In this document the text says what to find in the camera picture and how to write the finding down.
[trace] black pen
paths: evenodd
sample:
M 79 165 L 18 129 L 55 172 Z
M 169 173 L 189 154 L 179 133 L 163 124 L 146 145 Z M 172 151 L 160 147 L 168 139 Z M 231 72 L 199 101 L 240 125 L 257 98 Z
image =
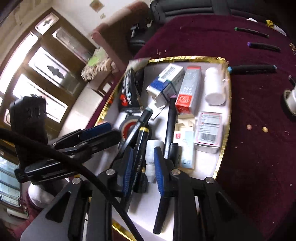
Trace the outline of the black pen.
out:
M 258 32 L 256 30 L 248 29 L 248 28 L 235 27 L 234 30 L 235 31 L 240 31 L 240 32 L 246 32 L 246 33 L 250 33 L 250 34 L 254 34 L 254 35 L 258 35 L 258 36 L 265 37 L 265 38 L 269 38 L 268 34 L 264 34 L 264 33 Z
M 250 48 L 254 48 L 254 49 L 265 49 L 265 50 L 270 50 L 270 51 L 275 51 L 275 52 L 280 52 L 281 48 L 274 46 L 274 45 L 270 45 L 270 44 L 261 44 L 261 43 L 251 43 L 248 42 L 248 46 Z
M 123 156 L 123 153 L 125 151 L 125 149 L 130 146 L 131 142 L 133 142 L 138 133 L 139 133 L 139 129 L 141 126 L 146 126 L 150 117 L 152 116 L 153 111 L 146 107 L 146 109 L 143 111 L 142 115 L 140 116 L 140 118 L 138 119 L 138 121 L 136 122 L 134 128 L 132 129 L 131 133 L 129 134 L 129 136 L 126 138 L 125 142 L 122 144 L 122 146 L 119 149 L 119 152 L 117 154 L 117 156 L 114 158 L 114 160 L 111 163 L 111 166 L 113 165 L 114 161 L 121 158 Z
M 175 124 L 177 122 L 177 110 L 175 107 L 175 102 L 177 100 L 177 96 L 171 96 L 169 102 L 169 109 L 168 109 L 168 123 L 167 129 L 165 134 L 165 145 L 163 147 L 163 157 L 168 159 L 168 151 L 170 148 L 170 144 L 173 142 L 174 139 L 174 130 Z
M 143 153 L 145 153 L 146 150 L 148 136 L 149 129 L 146 127 L 141 127 L 139 130 L 135 148 L 133 150 L 133 167 L 128 185 L 128 194 L 125 197 L 122 197 L 120 200 L 120 204 L 126 211 L 128 211 L 129 205 L 131 203 L 133 190 L 135 188 L 138 176 L 142 173 L 142 161 L 143 157 L 145 157 L 145 155 L 143 156 Z

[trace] black cable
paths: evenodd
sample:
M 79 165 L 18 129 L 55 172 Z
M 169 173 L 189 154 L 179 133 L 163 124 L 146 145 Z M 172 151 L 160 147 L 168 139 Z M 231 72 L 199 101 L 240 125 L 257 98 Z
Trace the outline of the black cable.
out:
M 105 196 L 105 198 L 112 204 L 118 214 L 122 217 L 123 221 L 126 223 L 132 235 L 135 237 L 137 241 L 144 241 L 132 220 L 129 218 L 127 213 L 121 207 L 120 203 L 117 201 L 115 197 L 112 196 L 107 187 L 85 166 L 73 162 L 73 160 L 66 156 L 65 154 L 50 148 L 47 145 L 41 144 L 37 141 L 33 141 L 30 138 L 18 134 L 14 131 L 10 131 L 4 128 L 0 128 L 0 139 L 9 141 L 14 143 L 15 145 L 19 145 L 24 147 L 32 152 L 37 154 L 52 158 L 57 160 L 67 166 L 70 170 L 76 171 L 87 178 L 92 184 L 95 185 L 96 188 L 100 190 L 100 192 Z

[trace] black marker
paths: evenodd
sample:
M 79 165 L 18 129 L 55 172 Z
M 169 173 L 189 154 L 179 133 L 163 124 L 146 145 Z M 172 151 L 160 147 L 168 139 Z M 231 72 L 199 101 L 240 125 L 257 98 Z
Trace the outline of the black marker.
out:
M 270 45 L 270 44 L 248 42 L 248 46 L 253 49 L 265 49 L 265 50 L 270 50 L 270 51 L 275 51 L 275 52 L 281 51 L 281 48 L 274 46 L 274 45 Z
M 123 206 L 123 208 L 126 211 L 128 211 L 129 205 L 131 203 L 136 181 L 138 180 L 139 175 L 141 175 L 142 173 L 142 161 L 144 161 L 144 157 L 145 157 L 148 136 L 149 136 L 149 129 L 146 127 L 141 127 L 139 130 L 135 148 L 133 150 L 134 160 L 133 160 L 133 168 L 131 171 L 131 178 L 129 180 L 128 194 L 125 197 L 122 197 L 120 200 L 120 204 Z
M 165 134 L 165 145 L 163 148 L 163 157 L 168 159 L 168 151 L 170 148 L 170 144 L 174 139 L 174 130 L 175 124 L 177 122 L 177 110 L 175 107 L 177 97 L 174 95 L 170 98 L 169 108 L 168 108 L 168 123 Z
M 252 29 L 248 29 L 248 28 L 235 27 L 234 30 L 235 31 L 240 31 L 240 32 L 246 32 L 246 33 L 250 33 L 250 34 L 254 34 L 254 35 L 258 35 L 258 36 L 265 37 L 265 38 L 269 38 L 269 35 L 267 35 L 267 34 L 264 34 L 264 33 L 261 33 L 261 32 L 258 32 L 258 31 L 252 30 Z
M 153 114 L 153 111 L 150 108 L 147 107 L 144 110 L 144 112 L 140 116 L 139 120 L 136 122 L 134 128 L 132 129 L 131 133 L 129 134 L 129 136 L 126 138 L 125 142 L 121 146 L 121 148 L 120 148 L 117 156 L 114 158 L 114 160 L 117 160 L 117 159 L 119 159 L 119 158 L 121 158 L 123 156 L 123 153 L 124 153 L 125 149 L 128 146 L 130 146 L 131 142 L 133 142 L 136 139 L 136 137 L 137 137 L 137 135 L 139 133 L 140 127 L 147 125 L 147 123 L 148 123 L 150 117 L 152 116 L 152 114 Z
M 174 163 L 174 166 L 177 167 L 178 164 L 178 153 L 179 153 L 179 144 L 171 143 L 169 148 L 169 159 Z
M 271 64 L 237 65 L 227 68 L 230 74 L 276 73 L 277 67 Z
M 145 193 L 146 189 L 147 189 L 147 185 L 148 185 L 148 178 L 146 176 L 146 159 L 145 159 L 145 154 L 146 154 L 146 148 L 147 148 L 147 140 L 145 140 L 145 142 L 142 145 L 141 148 L 141 173 L 138 175 L 135 187 L 133 189 L 133 191 L 135 193 Z

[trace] wall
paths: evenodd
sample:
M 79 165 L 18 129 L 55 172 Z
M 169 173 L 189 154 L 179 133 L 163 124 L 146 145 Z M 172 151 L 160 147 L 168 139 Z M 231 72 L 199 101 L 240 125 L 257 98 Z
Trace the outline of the wall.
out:
M 89 85 L 86 85 L 73 105 L 59 136 L 64 136 L 78 129 L 85 129 L 102 99 Z
M 52 0 L 23 0 L 0 26 L 0 63 L 22 33 L 46 10 Z
M 13 225 L 20 225 L 22 224 L 24 221 L 18 218 L 14 218 L 12 216 L 10 216 L 7 211 L 6 211 L 7 207 L 5 207 L 4 205 L 0 204 L 0 219 L 2 219 L 4 222 L 8 222 L 11 223 Z
M 98 13 L 89 6 L 92 0 L 54 0 L 53 8 L 92 41 L 92 30 L 104 20 L 100 19 L 101 14 L 105 14 L 106 18 L 108 18 L 116 11 L 134 1 L 135 0 L 100 0 L 104 7 Z M 142 1 L 150 5 L 150 0 Z

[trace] small white bottle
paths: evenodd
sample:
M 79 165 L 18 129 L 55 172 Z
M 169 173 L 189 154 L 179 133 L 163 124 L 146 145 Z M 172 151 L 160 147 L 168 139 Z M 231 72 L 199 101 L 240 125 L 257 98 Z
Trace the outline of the small white bottle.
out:
M 155 166 L 154 166 L 154 148 L 159 146 L 163 151 L 163 142 L 158 140 L 148 140 L 147 147 L 146 147 L 146 176 L 149 183 L 153 183 L 155 179 Z
M 225 102 L 224 85 L 215 67 L 205 71 L 205 100 L 210 105 L 221 105 Z

